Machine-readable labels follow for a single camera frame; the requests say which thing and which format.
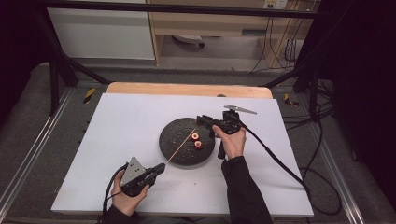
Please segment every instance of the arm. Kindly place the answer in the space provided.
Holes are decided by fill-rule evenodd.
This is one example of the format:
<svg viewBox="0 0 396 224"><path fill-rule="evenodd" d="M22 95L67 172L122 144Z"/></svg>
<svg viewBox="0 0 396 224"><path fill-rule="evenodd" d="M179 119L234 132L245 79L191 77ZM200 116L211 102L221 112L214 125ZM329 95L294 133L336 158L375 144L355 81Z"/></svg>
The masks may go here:
<svg viewBox="0 0 396 224"><path fill-rule="evenodd" d="M120 182L123 174L124 171L119 172L114 179L114 187L111 190L111 195L115 196L112 198L113 204L108 209L105 217L106 224L137 223L138 215L134 210L148 194L149 185L145 186L142 192L136 197L129 197L128 195L122 193Z"/></svg>
<svg viewBox="0 0 396 224"><path fill-rule="evenodd" d="M228 135L219 127L213 130L223 142L228 160L224 160L221 170L227 183L227 197L233 224L272 223L262 193L251 178L248 165L243 157L246 130Z"/></svg>

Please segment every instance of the stick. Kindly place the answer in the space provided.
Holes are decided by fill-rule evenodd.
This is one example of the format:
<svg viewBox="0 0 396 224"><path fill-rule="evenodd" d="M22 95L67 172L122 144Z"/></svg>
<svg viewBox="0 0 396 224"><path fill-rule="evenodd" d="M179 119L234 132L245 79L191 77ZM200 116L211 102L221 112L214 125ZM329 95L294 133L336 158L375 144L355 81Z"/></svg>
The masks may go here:
<svg viewBox="0 0 396 224"><path fill-rule="evenodd" d="M194 130L191 131L191 133L189 134L189 136L187 136L187 138L184 139L183 143L180 145L180 147L178 147L178 148L176 149L176 151L174 152L174 154L171 156L171 158L169 158L169 160L168 160L166 163L168 163L170 160L172 160L172 158L176 155L176 153L178 152L178 150L181 149L181 147L186 143L187 139L189 139L189 137L195 132L195 129L196 129L196 128L194 128Z"/></svg>

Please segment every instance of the white tabletop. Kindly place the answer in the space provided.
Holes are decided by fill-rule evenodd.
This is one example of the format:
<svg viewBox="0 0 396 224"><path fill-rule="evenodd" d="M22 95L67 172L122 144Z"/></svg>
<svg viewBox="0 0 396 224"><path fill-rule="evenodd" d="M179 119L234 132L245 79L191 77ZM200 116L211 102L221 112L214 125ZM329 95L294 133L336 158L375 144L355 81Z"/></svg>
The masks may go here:
<svg viewBox="0 0 396 224"><path fill-rule="evenodd" d="M257 115L239 115L300 176L276 100L105 93L51 210L64 214L101 212L109 180L126 161L137 157L146 168L166 162L159 137L169 122L202 115L222 119L225 105L257 111ZM212 155L193 167L168 163L137 211L166 216L229 214L218 148L219 140ZM245 158L273 217L313 216L304 188L249 133Z"/></svg>

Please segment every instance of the black sleeve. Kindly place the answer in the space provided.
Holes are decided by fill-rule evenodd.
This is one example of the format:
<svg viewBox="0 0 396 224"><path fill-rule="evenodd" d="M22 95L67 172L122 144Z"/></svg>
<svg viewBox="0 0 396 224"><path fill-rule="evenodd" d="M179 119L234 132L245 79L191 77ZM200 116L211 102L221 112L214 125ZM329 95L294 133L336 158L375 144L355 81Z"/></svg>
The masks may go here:
<svg viewBox="0 0 396 224"><path fill-rule="evenodd" d="M105 224L135 224L139 220L139 215L134 213L130 217L126 216L119 209L111 205L108 209Z"/></svg>
<svg viewBox="0 0 396 224"><path fill-rule="evenodd" d="M231 223L272 223L262 193L250 176L245 158L241 156L224 160L221 170L228 186Z"/></svg>

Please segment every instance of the round black disk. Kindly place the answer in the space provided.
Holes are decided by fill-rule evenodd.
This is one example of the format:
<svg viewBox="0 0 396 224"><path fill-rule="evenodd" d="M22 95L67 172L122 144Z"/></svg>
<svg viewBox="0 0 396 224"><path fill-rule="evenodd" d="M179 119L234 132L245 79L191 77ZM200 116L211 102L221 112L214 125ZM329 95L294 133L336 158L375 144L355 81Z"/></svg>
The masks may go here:
<svg viewBox="0 0 396 224"><path fill-rule="evenodd" d="M196 149L191 136L186 143L178 150L170 162L192 166L205 161L215 148L215 139L209 137L209 130L204 126L197 126L195 119L176 119L165 126L160 135L160 149L167 160L175 153L191 131L199 134L199 141L202 142L202 149Z"/></svg>

